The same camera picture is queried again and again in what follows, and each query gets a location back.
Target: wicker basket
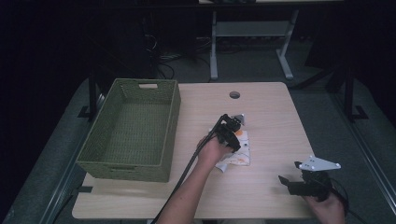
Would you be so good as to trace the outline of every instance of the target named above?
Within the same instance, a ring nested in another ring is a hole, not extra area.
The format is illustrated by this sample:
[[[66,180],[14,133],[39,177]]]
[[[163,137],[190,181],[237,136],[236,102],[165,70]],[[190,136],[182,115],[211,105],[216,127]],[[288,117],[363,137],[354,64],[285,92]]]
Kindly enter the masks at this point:
[[[96,178],[167,182],[179,109],[175,80],[116,79],[77,163]]]

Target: gray carpet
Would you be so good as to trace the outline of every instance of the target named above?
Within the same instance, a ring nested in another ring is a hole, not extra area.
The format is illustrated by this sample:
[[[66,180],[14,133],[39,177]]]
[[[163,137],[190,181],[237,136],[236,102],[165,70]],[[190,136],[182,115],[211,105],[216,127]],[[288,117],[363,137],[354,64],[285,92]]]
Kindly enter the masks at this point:
[[[277,61],[275,49],[278,42],[266,42],[234,54],[219,54],[219,79],[213,82],[256,82],[281,81],[288,86],[298,84],[320,70],[304,66],[309,42],[292,42],[287,54],[294,80],[286,80]],[[175,79],[180,83],[207,82],[209,80],[209,54],[199,55],[201,59],[193,61],[181,59],[168,65],[175,69]],[[162,67],[170,77],[172,72]],[[359,214],[367,223],[396,223],[396,216],[390,209],[380,187],[377,185],[368,163],[361,153],[360,144],[355,140],[351,125],[344,117],[338,105],[342,92],[331,95],[324,90],[328,78],[314,83],[301,91],[290,91],[298,114],[304,125],[316,156],[328,161],[342,164],[341,170],[331,171],[330,175],[339,181],[349,195],[350,209]],[[372,149],[383,172],[392,186],[396,186],[396,132],[387,121],[381,110],[374,103],[370,92],[359,82],[355,83],[355,104],[361,105],[369,119],[357,120],[357,128]],[[8,220],[5,223],[40,223],[44,214],[50,210],[49,203],[55,193],[61,195],[58,207],[53,215],[58,214],[55,223],[145,223],[144,220],[78,220],[72,217],[71,211],[76,200],[72,196],[66,203],[73,189],[80,184],[85,173],[77,166],[70,175],[71,184],[58,188],[59,183],[67,178],[63,176],[70,158],[90,127],[87,119],[77,118],[80,109],[88,105],[88,83],[81,84],[69,107],[64,112],[51,139],[43,150],[34,170],[26,180],[16,199]],[[347,223],[361,223],[352,215],[346,217]],[[268,220],[269,224],[318,223],[309,220]]]

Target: white cloth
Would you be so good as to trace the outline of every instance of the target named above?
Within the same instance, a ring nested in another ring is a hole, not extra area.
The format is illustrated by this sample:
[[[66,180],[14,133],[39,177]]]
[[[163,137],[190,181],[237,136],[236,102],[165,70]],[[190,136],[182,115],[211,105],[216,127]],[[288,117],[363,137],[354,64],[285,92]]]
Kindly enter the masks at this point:
[[[250,148],[248,144],[248,132],[242,131],[242,134],[236,136],[239,140],[241,148],[235,153],[229,153],[224,156],[224,158],[216,164],[223,173],[226,171],[228,164],[233,165],[250,165]]]

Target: dark background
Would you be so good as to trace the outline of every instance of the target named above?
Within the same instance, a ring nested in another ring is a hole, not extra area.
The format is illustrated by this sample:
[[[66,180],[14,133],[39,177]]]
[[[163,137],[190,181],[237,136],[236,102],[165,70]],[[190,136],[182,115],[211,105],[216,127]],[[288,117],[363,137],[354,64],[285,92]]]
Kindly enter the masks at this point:
[[[142,21],[147,14],[84,8],[101,3],[131,1],[0,1],[0,219],[84,79],[95,73],[106,91],[114,77],[153,78],[156,58],[147,53],[144,34],[190,57],[194,38],[210,34],[208,11],[159,11]],[[293,38],[316,38],[311,66],[328,68],[347,55],[356,78],[396,126],[395,15],[386,1],[311,7],[301,11]]]

